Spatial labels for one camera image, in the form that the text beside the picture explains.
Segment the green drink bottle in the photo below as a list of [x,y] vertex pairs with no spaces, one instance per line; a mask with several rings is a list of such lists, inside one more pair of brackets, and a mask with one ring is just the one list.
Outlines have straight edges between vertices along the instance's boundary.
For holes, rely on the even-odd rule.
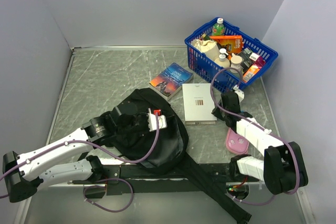
[[217,22],[212,26],[212,36],[223,36],[225,32],[223,18],[217,18]]

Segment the orange snack box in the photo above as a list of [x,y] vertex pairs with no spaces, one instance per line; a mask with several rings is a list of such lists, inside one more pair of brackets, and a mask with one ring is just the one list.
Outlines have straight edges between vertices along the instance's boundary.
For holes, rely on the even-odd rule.
[[243,37],[241,35],[210,36],[210,39],[217,42],[228,53],[239,53],[243,49]]

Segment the Jane Eyre paperback book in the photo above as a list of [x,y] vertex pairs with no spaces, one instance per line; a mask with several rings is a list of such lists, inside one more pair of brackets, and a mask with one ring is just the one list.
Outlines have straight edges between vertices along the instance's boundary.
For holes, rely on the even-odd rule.
[[193,73],[174,62],[152,79],[149,85],[168,101],[180,91],[183,84],[189,83],[193,77]]

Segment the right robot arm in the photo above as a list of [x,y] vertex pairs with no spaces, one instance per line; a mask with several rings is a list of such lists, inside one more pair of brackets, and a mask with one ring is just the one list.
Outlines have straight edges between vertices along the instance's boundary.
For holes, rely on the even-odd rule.
[[233,180],[241,181],[246,176],[256,178],[274,195],[308,184],[301,148],[296,142],[284,144],[272,135],[271,130],[261,127],[251,114],[241,111],[236,92],[222,93],[219,106],[224,110],[216,107],[212,114],[262,154],[262,159],[249,154],[232,158],[229,175]]

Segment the pink pencil case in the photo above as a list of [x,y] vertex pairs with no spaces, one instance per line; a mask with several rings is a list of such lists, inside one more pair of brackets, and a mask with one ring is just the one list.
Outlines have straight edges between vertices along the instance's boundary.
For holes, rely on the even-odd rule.
[[225,141],[226,148],[234,154],[247,154],[249,142],[241,135],[235,133],[231,128],[228,129]]

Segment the white notebook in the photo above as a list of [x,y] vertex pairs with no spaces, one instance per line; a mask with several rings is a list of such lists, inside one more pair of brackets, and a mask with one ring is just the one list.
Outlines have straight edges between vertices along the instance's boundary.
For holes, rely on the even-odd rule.
[[212,115],[215,104],[210,94],[210,83],[187,83],[182,85],[184,117],[186,125],[215,124]]

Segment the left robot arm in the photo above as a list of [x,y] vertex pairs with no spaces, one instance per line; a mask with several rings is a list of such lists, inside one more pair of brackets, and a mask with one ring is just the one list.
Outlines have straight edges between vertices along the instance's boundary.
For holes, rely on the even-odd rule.
[[[6,197],[16,203],[55,184],[72,180],[98,183],[103,179],[104,169],[99,157],[88,153],[110,145],[122,133],[151,131],[156,117],[150,112],[148,106],[141,109],[133,102],[122,102],[49,145],[28,153],[8,152],[3,156],[1,176]],[[73,163],[63,163],[81,154],[86,156]]]

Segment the beige lidded bottle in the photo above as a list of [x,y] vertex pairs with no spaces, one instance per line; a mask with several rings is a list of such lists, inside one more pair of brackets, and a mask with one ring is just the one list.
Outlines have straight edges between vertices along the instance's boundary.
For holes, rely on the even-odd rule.
[[232,53],[232,56],[230,59],[230,67],[232,69],[230,69],[229,71],[231,72],[231,74],[233,74],[238,79],[240,79],[240,76],[244,74],[242,70],[242,66],[241,66],[242,61],[243,59],[241,56]]

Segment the black box with barcode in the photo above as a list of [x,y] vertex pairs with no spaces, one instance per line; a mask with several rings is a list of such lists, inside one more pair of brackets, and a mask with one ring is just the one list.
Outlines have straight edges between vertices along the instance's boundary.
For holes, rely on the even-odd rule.
[[238,53],[238,56],[242,58],[242,62],[240,65],[243,73],[245,73],[255,63],[255,61],[250,59],[252,53],[253,51],[251,51],[248,47]]

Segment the magenta small box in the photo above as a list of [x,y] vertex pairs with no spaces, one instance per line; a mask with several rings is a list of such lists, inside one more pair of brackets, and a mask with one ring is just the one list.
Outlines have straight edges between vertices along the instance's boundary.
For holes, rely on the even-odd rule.
[[261,69],[266,64],[266,62],[262,56],[259,56],[257,60],[254,62],[254,64],[257,65]]

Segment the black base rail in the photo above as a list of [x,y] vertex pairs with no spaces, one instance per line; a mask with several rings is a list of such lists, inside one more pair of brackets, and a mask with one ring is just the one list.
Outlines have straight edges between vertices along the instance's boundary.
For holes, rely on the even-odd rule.
[[[199,165],[212,181],[221,186],[240,184],[244,178],[231,178],[229,164],[209,163]],[[103,165],[105,178],[122,178],[128,181],[135,193],[175,193],[200,191],[181,173],[173,170],[166,175],[154,175],[136,165]]]

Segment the beige cloth pouch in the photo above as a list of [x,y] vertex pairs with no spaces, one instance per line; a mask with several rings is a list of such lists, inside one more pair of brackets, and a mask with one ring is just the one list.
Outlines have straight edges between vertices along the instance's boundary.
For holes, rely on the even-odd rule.
[[191,45],[212,61],[215,61],[220,54],[217,42],[212,40],[194,39],[191,41]]

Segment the orange small carton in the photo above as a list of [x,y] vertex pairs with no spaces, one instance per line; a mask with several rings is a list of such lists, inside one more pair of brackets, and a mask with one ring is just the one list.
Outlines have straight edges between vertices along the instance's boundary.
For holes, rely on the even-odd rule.
[[252,77],[254,77],[261,69],[261,66],[253,64],[243,75],[243,82],[248,83]]

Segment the cream pump bottle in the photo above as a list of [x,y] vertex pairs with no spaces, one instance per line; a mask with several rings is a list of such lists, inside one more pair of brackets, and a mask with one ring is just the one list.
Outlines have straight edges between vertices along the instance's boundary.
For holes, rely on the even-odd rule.
[[230,67],[230,60],[228,59],[229,53],[225,48],[219,50],[219,56],[215,59],[215,63],[223,68]]

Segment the black backpack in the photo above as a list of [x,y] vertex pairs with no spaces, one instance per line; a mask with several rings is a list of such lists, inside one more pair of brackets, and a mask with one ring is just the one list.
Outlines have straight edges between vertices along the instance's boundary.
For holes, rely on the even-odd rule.
[[171,108],[170,104],[150,88],[135,89],[123,102],[134,103],[140,112],[148,109],[160,109],[167,119],[167,128],[159,131],[155,142],[155,132],[141,135],[113,135],[111,111],[102,113],[106,128],[112,134],[107,143],[114,146],[122,155],[132,161],[139,160],[148,154],[148,158],[140,163],[143,170],[157,175],[166,175],[177,171],[193,183],[198,189],[215,200],[237,223],[247,223],[251,215],[234,203],[225,194],[225,190],[215,184],[210,176],[186,152],[188,145],[187,130]]

